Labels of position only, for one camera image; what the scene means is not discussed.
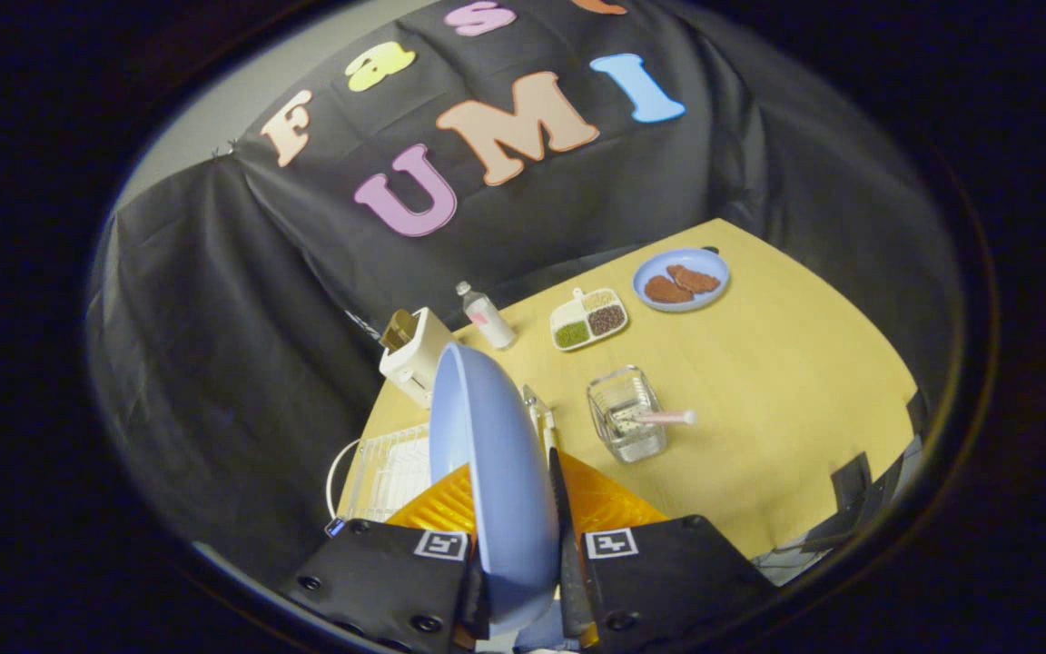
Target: small bottle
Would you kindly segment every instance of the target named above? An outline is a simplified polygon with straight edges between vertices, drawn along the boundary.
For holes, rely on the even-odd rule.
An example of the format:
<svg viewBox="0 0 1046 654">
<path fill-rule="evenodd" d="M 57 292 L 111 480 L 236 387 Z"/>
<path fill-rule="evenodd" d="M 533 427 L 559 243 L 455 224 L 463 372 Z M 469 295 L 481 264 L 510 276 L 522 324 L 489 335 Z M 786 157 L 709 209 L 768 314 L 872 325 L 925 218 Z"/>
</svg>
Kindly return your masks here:
<svg viewBox="0 0 1046 654">
<path fill-rule="evenodd" d="M 510 347 L 515 342 L 515 331 L 506 320 L 503 320 L 503 316 L 499 315 L 499 310 L 495 309 L 491 299 L 478 291 L 473 293 L 471 286 L 465 281 L 457 283 L 454 290 L 462 298 L 462 313 L 465 313 L 471 322 L 477 324 L 478 331 L 491 341 L 491 347 L 499 351 Z"/>
</svg>

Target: white toaster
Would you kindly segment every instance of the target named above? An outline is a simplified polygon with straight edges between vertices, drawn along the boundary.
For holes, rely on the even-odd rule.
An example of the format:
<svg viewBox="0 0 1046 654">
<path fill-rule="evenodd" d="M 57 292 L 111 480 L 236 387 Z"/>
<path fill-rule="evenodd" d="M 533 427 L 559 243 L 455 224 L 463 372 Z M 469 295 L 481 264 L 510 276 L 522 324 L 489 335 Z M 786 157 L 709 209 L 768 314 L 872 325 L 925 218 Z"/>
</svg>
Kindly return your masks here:
<svg viewBox="0 0 1046 654">
<path fill-rule="evenodd" d="M 414 338 L 395 352 L 384 347 L 379 371 L 424 409 L 430 409 L 438 359 L 454 336 L 428 307 L 414 312 L 418 324 Z"/>
</svg>

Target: blue plate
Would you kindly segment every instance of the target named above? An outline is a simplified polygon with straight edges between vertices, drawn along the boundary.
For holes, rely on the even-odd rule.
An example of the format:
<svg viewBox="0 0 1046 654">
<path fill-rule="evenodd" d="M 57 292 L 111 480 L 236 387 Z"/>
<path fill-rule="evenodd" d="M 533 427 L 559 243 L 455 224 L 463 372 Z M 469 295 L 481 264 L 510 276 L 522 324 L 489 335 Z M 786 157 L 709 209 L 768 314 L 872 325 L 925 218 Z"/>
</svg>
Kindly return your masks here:
<svg viewBox="0 0 1046 654">
<path fill-rule="evenodd" d="M 692 295 L 692 299 L 686 302 L 657 302 L 649 298 L 646 294 L 643 294 L 643 287 L 647 286 L 649 280 L 656 277 L 657 274 L 663 274 L 663 276 L 672 278 L 672 274 L 668 274 L 669 265 L 683 265 L 689 270 L 695 270 L 695 272 L 709 274 L 709 276 L 719 278 L 721 286 L 718 286 L 718 289 L 709 293 Z M 636 269 L 636 274 L 632 276 L 632 290 L 636 291 L 636 295 L 640 298 L 640 301 L 658 311 L 682 312 L 701 309 L 701 307 L 708 306 L 708 303 L 721 297 L 728 287 L 729 265 L 726 264 L 726 261 L 719 253 L 699 248 L 661 252 L 659 255 L 643 262 L 640 268 Z"/>
<path fill-rule="evenodd" d="M 471 464 L 492 634 L 539 621 L 560 579 L 560 522 L 547 453 L 515 382 L 490 356 L 448 343 L 429 437 L 431 483 Z"/>
</svg>

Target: letter m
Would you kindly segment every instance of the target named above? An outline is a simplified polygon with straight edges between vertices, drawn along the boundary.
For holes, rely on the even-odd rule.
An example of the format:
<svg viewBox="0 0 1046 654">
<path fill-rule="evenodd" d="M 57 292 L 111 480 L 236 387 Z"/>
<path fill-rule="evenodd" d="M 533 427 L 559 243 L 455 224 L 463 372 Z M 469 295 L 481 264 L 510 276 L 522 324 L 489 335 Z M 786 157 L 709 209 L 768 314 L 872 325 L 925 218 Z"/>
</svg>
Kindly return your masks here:
<svg viewBox="0 0 1046 654">
<path fill-rule="evenodd" d="M 503 145 L 538 162 L 544 155 L 541 129 L 549 136 L 548 148 L 556 153 L 574 150 L 599 135 L 561 93 L 556 80 L 553 72 L 516 80 L 511 85 L 514 114 L 467 99 L 438 116 L 436 125 L 458 132 L 486 168 L 482 181 L 498 186 L 523 171 L 523 161 L 506 156 Z"/>
</svg>

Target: table surface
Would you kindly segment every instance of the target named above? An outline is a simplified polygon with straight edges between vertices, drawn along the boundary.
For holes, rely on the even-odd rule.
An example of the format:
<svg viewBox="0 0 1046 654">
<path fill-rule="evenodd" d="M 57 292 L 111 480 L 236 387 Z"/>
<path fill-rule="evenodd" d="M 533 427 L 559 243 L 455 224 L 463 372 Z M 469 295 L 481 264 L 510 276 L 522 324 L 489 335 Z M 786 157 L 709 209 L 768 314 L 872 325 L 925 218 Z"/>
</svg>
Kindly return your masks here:
<svg viewBox="0 0 1046 654">
<path fill-rule="evenodd" d="M 658 312 L 639 300 L 631 280 L 644 261 L 706 245 L 718 247 L 729 265 L 730 286 L 721 298 L 689 313 Z M 552 344 L 548 315 L 572 299 L 576 287 L 616 291 L 629 324 L 562 353 Z M 501 313 L 519 335 L 506 352 L 494 351 L 472 324 L 456 338 L 487 353 L 551 407 L 558 446 L 667 516 L 702 514 L 744 556 L 763 555 L 832 516 L 832 472 L 866 452 L 880 475 L 912 441 L 906 403 L 916 388 L 895 348 L 834 287 L 721 219 Z M 664 410 L 696 409 L 698 423 L 669 426 L 661 454 L 622 465 L 599 443 L 586 390 L 628 364 L 643 369 Z M 386 382 L 361 437 L 429 419 Z M 355 468 L 340 506 L 348 505 Z"/>
</svg>

